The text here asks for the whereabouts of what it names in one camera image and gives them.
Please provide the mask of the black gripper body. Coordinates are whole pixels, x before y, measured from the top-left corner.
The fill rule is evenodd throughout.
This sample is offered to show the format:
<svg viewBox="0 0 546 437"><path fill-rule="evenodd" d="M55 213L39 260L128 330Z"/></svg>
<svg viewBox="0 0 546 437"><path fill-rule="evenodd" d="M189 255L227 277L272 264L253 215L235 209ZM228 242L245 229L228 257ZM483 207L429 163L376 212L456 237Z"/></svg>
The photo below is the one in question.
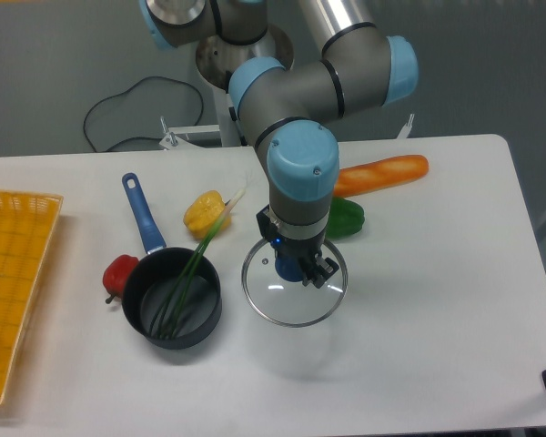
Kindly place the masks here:
<svg viewBox="0 0 546 437"><path fill-rule="evenodd" d="M305 226L291 225L265 206L256 218L261 237L278 254L292 259L303 272L312 272L317 267L328 216Z"/></svg>

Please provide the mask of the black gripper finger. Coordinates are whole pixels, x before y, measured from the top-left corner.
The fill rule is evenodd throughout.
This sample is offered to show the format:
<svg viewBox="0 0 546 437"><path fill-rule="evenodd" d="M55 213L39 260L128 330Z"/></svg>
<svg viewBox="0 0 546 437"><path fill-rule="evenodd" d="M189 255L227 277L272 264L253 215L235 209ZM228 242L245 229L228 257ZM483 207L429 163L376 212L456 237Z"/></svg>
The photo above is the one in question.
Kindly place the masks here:
<svg viewBox="0 0 546 437"><path fill-rule="evenodd" d="M323 273L319 268L318 257L301 259L301 271L303 274L302 285L304 287L307 287L308 285L321 287L323 285Z"/></svg>
<svg viewBox="0 0 546 437"><path fill-rule="evenodd" d="M320 289L336 272L338 263L330 258L316 257L316 287Z"/></svg>

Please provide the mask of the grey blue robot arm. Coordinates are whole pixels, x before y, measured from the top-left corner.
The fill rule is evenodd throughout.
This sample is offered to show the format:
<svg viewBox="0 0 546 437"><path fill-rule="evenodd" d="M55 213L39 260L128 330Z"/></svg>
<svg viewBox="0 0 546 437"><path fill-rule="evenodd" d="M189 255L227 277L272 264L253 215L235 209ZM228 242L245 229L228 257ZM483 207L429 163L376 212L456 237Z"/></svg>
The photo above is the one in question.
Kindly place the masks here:
<svg viewBox="0 0 546 437"><path fill-rule="evenodd" d="M215 43L228 108L239 137L255 149L268 178L258 214L262 237L281 258L278 274L320 287L338 270L322 256L339 147L327 123L410 95L419 81L415 51L385 36L360 1L303 1L320 59L283 60L264 1L144 1L160 46Z"/></svg>

